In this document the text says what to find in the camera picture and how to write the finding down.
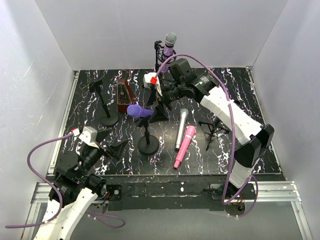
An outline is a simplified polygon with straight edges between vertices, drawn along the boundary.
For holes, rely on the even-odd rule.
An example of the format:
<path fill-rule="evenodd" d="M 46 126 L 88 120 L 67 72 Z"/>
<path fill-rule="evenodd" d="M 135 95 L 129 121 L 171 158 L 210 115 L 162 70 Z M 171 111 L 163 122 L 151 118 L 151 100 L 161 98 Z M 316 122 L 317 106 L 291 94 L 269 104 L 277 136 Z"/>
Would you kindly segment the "black round-base stand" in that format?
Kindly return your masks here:
<path fill-rule="evenodd" d="M 160 145 L 159 140 L 154 135 L 150 135 L 149 119 L 150 117 L 141 117 L 135 121 L 137 127 L 144 127 L 144 136 L 138 140 L 137 147 L 139 152 L 145 156 L 154 155 L 158 151 Z"/>
<path fill-rule="evenodd" d="M 102 96 L 102 84 L 103 81 L 101 79 L 90 83 L 89 92 L 98 94 L 102 108 L 105 112 L 105 116 L 100 118 L 100 123 L 106 127 L 113 127 L 119 121 L 119 113 L 114 110 L 109 110 Z"/>

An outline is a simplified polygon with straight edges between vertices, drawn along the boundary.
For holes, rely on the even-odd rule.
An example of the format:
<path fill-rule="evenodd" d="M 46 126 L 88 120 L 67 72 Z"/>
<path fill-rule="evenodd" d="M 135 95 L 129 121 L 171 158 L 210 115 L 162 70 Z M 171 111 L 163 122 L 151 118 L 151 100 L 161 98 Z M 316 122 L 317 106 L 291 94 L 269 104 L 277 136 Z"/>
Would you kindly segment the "purple plastic microphone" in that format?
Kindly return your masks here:
<path fill-rule="evenodd" d="M 127 114 L 132 118 L 138 119 L 150 117 L 154 114 L 154 111 L 151 109 L 141 107 L 137 104 L 131 104 L 127 107 Z"/>

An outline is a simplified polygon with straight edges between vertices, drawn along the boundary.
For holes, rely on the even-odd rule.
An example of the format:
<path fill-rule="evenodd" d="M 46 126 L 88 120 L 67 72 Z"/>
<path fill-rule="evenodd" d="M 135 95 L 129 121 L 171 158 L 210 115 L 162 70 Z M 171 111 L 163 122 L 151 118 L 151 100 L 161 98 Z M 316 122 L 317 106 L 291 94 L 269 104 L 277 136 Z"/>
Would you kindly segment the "silver microphone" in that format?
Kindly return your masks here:
<path fill-rule="evenodd" d="M 182 108 L 180 110 L 180 115 L 179 115 L 179 124 L 178 124 L 178 129 L 177 129 L 177 134 L 176 134 L 176 139 L 175 139 L 175 145 L 174 149 L 175 151 L 179 151 L 183 137 L 184 137 L 184 132 L 185 132 L 185 125 L 188 119 L 189 111 L 186 108 Z"/>

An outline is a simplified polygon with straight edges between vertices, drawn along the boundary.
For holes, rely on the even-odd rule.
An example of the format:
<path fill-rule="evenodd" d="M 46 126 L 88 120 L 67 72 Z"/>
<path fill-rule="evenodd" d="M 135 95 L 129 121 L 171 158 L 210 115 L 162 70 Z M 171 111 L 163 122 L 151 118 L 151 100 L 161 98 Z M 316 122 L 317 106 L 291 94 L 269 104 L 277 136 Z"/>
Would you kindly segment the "purple glitter microphone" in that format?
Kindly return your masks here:
<path fill-rule="evenodd" d="M 168 57 L 173 55 L 174 45 L 177 41 L 177 35 L 174 32 L 170 32 L 165 36 L 165 44 L 160 54 L 160 59 L 164 62 Z"/>

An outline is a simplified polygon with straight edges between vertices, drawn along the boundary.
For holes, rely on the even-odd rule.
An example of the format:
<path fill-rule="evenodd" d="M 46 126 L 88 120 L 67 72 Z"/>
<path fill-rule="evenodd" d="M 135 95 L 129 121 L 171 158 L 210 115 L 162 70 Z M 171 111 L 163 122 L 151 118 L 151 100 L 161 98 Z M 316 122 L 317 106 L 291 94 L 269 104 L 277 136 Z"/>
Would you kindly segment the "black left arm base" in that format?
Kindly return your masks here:
<path fill-rule="evenodd" d="M 108 184 L 106 193 L 98 198 L 99 201 L 120 201 L 122 199 L 122 186 L 120 184 Z"/>

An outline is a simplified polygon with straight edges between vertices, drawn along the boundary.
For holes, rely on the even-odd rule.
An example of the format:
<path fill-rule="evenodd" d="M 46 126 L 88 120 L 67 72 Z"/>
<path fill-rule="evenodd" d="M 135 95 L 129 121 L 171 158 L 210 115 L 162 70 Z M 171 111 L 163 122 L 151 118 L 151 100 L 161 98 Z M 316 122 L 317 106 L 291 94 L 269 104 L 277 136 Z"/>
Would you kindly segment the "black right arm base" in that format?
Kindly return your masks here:
<path fill-rule="evenodd" d="M 233 197 L 239 189 L 233 186 L 231 183 L 228 184 L 225 200 L 228 201 Z M 207 193 L 212 200 L 222 200 L 224 191 L 224 185 L 222 184 L 210 184 L 209 187 L 204 188 L 203 192 Z M 256 197 L 256 190 L 252 183 L 248 183 L 241 192 L 231 201 L 233 205 L 239 205 L 245 202 L 245 200 L 254 200 Z"/>

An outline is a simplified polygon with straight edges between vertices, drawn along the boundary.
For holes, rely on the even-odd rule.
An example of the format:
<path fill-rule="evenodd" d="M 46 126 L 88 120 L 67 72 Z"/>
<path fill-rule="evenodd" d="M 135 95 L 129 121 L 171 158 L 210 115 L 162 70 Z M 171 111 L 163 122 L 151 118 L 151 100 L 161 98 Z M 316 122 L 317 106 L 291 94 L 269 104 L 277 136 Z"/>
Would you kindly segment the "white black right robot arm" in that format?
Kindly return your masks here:
<path fill-rule="evenodd" d="M 149 104 L 157 103 L 169 108 L 172 102 L 186 97 L 215 114 L 231 131 L 232 141 L 240 144 L 238 149 L 231 150 L 232 168 L 228 171 L 228 184 L 241 189 L 250 179 L 258 159 L 270 147 L 275 129 L 244 112 L 213 73 L 197 74 L 185 58 L 171 62 L 169 68 L 172 82 L 168 86 L 161 86 L 156 72 L 143 76 L 144 87 L 153 90 Z"/>

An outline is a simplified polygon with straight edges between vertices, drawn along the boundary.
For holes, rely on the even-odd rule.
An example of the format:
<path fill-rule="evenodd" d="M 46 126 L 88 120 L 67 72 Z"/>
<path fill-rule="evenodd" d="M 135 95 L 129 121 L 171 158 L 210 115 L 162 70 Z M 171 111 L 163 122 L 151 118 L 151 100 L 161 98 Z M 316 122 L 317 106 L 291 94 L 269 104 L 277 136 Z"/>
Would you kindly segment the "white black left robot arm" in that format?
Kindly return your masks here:
<path fill-rule="evenodd" d="M 100 143 L 106 138 L 107 131 L 97 131 L 90 126 L 82 130 L 74 128 L 69 136 L 81 140 L 84 147 L 74 165 L 56 171 L 48 194 L 44 223 L 34 237 L 36 240 L 68 240 L 94 201 L 101 199 L 106 204 L 122 198 L 120 184 L 108 184 L 90 171 L 101 157 L 118 160 L 129 141 L 125 139 L 103 146 Z"/>

